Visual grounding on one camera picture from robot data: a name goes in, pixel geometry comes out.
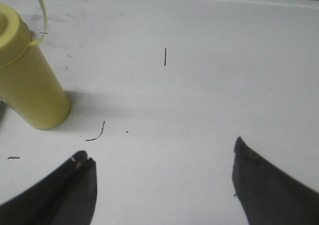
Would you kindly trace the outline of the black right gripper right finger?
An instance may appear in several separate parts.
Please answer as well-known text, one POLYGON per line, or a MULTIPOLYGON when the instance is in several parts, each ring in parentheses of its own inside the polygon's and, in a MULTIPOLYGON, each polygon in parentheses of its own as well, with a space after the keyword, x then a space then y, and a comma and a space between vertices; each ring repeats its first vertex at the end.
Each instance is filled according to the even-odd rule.
POLYGON ((234 146, 232 182, 251 225, 317 225, 319 194, 249 148, 234 146))

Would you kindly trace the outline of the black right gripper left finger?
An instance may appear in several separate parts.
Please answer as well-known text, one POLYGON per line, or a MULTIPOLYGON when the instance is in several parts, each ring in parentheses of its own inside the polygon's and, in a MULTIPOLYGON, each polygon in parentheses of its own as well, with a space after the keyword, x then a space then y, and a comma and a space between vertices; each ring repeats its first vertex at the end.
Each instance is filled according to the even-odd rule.
POLYGON ((2 225, 89 225, 97 200, 96 162, 78 151, 0 206, 2 225))

